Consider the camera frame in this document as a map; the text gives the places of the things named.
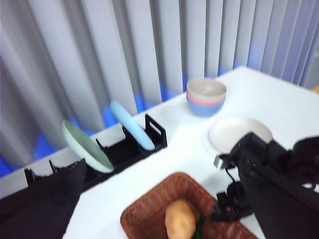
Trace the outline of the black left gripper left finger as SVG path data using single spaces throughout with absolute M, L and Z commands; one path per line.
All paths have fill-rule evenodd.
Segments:
M 2 239 L 61 239 L 82 193 L 85 160 L 0 201 Z

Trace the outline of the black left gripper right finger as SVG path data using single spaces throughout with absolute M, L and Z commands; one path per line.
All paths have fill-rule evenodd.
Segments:
M 240 181 L 267 239 L 317 239 L 319 195 L 287 177 L 247 162 L 238 163 Z

